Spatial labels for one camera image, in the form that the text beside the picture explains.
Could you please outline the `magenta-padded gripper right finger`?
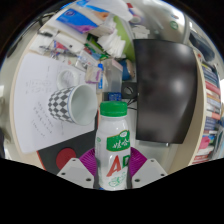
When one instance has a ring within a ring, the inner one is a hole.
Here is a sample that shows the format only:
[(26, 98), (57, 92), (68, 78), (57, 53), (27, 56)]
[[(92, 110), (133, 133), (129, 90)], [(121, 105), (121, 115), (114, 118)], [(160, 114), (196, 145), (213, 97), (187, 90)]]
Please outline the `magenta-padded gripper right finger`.
[(167, 175), (166, 171), (154, 158), (147, 159), (135, 148), (131, 148), (128, 171), (129, 189), (146, 186)]

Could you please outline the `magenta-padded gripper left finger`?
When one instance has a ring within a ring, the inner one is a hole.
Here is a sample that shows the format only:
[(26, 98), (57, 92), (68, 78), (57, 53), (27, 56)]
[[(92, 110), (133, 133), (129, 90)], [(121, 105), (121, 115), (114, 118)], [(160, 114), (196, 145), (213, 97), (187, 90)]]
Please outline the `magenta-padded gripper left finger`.
[(94, 188), (97, 175), (95, 149), (85, 152), (80, 158), (71, 158), (59, 171), (58, 176), (84, 188)]

